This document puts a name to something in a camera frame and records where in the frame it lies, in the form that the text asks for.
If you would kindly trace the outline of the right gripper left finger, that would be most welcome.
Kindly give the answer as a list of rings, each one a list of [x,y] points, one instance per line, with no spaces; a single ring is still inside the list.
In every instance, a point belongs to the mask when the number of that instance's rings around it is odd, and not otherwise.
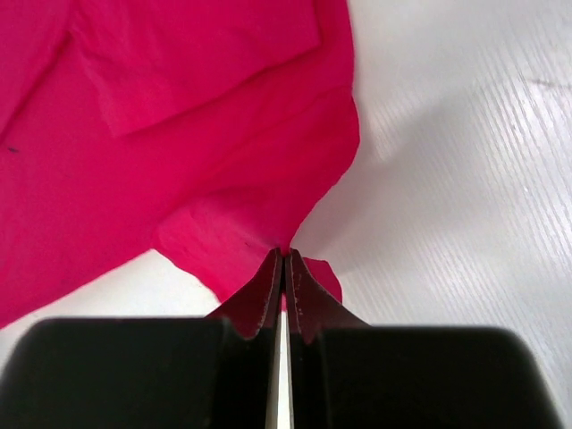
[[[4,428],[273,428],[283,259],[204,317],[52,318],[1,377]]]

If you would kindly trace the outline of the pink t shirt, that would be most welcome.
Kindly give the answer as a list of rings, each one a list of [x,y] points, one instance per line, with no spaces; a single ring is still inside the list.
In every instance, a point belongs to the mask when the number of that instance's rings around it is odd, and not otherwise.
[[[344,1],[4,1],[1,322],[154,249],[227,299],[360,141]]]

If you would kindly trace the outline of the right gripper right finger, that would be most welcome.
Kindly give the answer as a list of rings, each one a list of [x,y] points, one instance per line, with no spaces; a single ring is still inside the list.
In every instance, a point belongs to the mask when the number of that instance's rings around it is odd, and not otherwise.
[[[296,428],[559,428],[534,358],[492,326],[370,325],[284,260]]]

